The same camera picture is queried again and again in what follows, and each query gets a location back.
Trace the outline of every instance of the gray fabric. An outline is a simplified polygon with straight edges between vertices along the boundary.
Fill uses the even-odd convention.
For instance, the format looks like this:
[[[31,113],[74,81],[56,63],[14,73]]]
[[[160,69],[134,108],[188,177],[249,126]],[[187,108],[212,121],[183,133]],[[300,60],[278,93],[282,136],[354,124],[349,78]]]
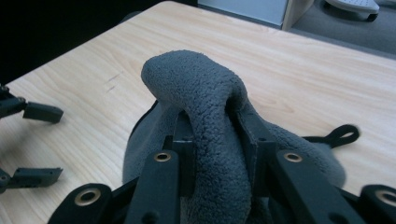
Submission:
[[[225,112],[249,108],[242,80],[205,55],[187,50],[172,51],[148,60],[142,79],[157,98],[152,110],[135,127],[129,140],[123,182],[139,176],[147,155],[161,150],[166,135],[173,134],[177,114],[190,117],[197,151],[195,192],[181,201],[182,223],[269,223],[267,200],[252,198],[239,139]],[[262,120],[281,149],[295,150],[311,158],[336,186],[345,173],[322,144],[311,144],[272,123]]]

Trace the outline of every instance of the black plastic part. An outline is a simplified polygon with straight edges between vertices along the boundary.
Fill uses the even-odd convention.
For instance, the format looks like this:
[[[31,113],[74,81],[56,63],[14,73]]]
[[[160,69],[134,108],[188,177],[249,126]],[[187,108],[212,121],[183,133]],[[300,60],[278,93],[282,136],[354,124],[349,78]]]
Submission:
[[[277,142],[256,113],[243,109],[230,117],[244,149],[253,196],[268,196],[265,173],[269,154],[278,150]]]
[[[368,223],[396,223],[396,189],[383,185],[365,186],[358,208]]]
[[[297,223],[364,223],[308,158],[289,150],[278,151],[271,169]]]
[[[375,21],[375,19],[378,17],[378,13],[376,14],[370,14],[369,17],[367,17],[367,21]]]
[[[330,5],[330,3],[328,3],[328,2],[324,2],[324,4],[323,4],[323,7],[324,8],[330,8],[332,5]]]
[[[49,224],[107,224],[112,209],[111,189],[103,184],[87,184],[67,195],[49,219]]]
[[[9,180],[8,189],[44,188],[54,184],[61,175],[61,168],[18,168]]]
[[[57,123],[63,114],[64,112],[58,107],[29,102],[24,109],[23,118]]]
[[[196,165],[193,140],[189,116],[183,111],[177,116],[172,140],[172,150],[177,153],[180,162],[180,197],[190,197],[194,193]]]
[[[7,185],[11,176],[0,168],[0,194],[4,193],[7,189]]]
[[[26,107],[22,98],[9,98],[0,101],[0,119],[19,113]]]
[[[355,142],[360,136],[359,129],[351,124],[342,125],[334,129],[325,137],[307,136],[304,139],[311,143],[324,143],[331,148],[340,147]]]
[[[172,150],[148,155],[125,223],[179,223],[179,161]]]

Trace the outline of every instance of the wooden tabletop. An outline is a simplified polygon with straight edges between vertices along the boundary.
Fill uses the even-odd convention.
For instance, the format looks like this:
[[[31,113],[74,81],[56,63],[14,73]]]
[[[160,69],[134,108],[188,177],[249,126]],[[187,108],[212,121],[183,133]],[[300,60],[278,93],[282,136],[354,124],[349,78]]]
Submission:
[[[0,195],[0,223],[46,223],[64,197],[87,183],[121,185],[130,131],[154,97],[143,63],[170,50],[202,52],[240,76],[261,116],[299,135],[352,123],[361,138],[334,150],[345,189],[396,188],[396,62],[247,21],[161,3],[8,86],[28,101],[64,111],[58,124],[0,120],[0,166],[62,167],[44,189]]]

